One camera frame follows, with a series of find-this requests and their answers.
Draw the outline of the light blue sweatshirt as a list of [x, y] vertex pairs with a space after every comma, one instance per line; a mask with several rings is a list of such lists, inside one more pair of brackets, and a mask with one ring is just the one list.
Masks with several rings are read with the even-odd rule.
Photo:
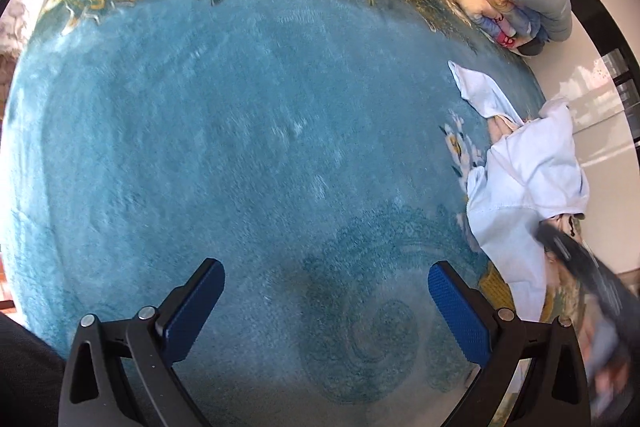
[[535, 239], [538, 223], [582, 215], [589, 200], [568, 102], [552, 98], [538, 118], [524, 121], [484, 72], [454, 62], [448, 66], [461, 98], [480, 116], [515, 126], [488, 148], [482, 165], [470, 170], [466, 217], [478, 246], [508, 284], [516, 314], [536, 322], [547, 291], [544, 247]]

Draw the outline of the blue floral carpet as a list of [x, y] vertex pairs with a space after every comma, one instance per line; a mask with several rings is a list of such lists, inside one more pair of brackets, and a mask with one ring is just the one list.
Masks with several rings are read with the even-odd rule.
[[9, 92], [1, 245], [29, 328], [131, 317], [207, 257], [226, 287], [178, 374], [216, 426], [437, 426], [471, 367], [428, 293], [476, 285], [464, 174], [525, 63], [446, 0], [49, 0]]

